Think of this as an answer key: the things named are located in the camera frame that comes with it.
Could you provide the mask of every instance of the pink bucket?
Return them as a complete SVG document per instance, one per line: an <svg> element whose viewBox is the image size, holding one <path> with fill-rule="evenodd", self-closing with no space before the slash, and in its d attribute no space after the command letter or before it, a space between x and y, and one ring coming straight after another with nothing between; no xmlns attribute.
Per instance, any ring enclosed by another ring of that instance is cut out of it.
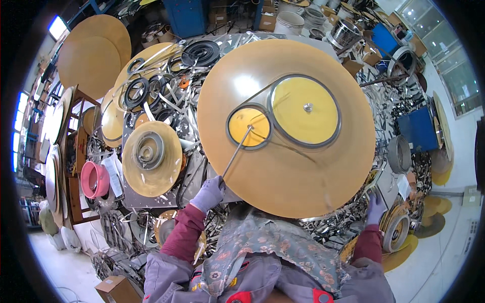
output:
<svg viewBox="0 0 485 303"><path fill-rule="evenodd" d="M81 170L81 188L89 199L106 195L110 189L110 175L104 165L87 161Z"/></svg>

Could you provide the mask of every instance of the window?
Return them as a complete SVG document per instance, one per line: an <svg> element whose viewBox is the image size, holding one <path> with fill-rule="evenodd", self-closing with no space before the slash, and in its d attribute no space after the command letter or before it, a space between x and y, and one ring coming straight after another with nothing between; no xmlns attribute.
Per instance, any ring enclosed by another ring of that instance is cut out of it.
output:
<svg viewBox="0 0 485 303"><path fill-rule="evenodd" d="M59 40L61 37L62 33L67 29L66 25L64 22L61 20L59 16L56 16L49 26L49 32L52 34L54 39Z"/></svg>
<svg viewBox="0 0 485 303"><path fill-rule="evenodd" d="M399 13L428 48L428 55L448 89L455 116L479 107L481 92L470 60L458 36L433 3L411 0Z"/></svg>
<svg viewBox="0 0 485 303"><path fill-rule="evenodd" d="M14 132L12 137L12 163L13 171L17 171L17 161L18 161L18 145L20 143L20 130L22 129L22 123L24 120L24 112L27 107L27 102L29 101L29 96L25 93L18 94L18 106L17 112L15 113L14 121Z"/></svg>

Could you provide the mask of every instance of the blue cabinet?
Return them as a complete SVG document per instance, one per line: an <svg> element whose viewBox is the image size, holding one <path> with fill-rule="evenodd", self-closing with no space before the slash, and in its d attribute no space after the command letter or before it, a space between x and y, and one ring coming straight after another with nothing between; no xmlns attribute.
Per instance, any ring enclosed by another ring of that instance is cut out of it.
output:
<svg viewBox="0 0 485 303"><path fill-rule="evenodd" d="M170 25L182 39L204 34L207 28L205 0L164 0Z"/></svg>

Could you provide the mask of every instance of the floral apron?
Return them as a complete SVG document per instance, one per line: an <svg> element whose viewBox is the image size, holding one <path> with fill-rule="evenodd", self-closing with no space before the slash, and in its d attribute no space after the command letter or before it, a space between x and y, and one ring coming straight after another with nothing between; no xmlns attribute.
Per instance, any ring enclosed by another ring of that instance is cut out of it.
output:
<svg viewBox="0 0 485 303"><path fill-rule="evenodd" d="M201 288L219 297L236 277L246 254L252 253L276 254L303 269L338 298L340 285L350 279L337 251L317 243L287 218L241 205L229 214L216 252L202 265Z"/></svg>

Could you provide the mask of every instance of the gray work jacket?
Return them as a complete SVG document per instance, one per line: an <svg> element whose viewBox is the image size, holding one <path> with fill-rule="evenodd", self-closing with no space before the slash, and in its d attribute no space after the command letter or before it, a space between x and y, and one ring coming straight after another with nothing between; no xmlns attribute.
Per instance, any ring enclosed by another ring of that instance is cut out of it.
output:
<svg viewBox="0 0 485 303"><path fill-rule="evenodd" d="M335 303L393 303L394 296L379 263L368 258L343 264L351 279L341 286ZM321 286L300 268L275 255L248 254L236 278L218 298L200 288L200 271L187 262L161 253L148 256L143 303L263 303L279 289L294 303L331 303Z"/></svg>

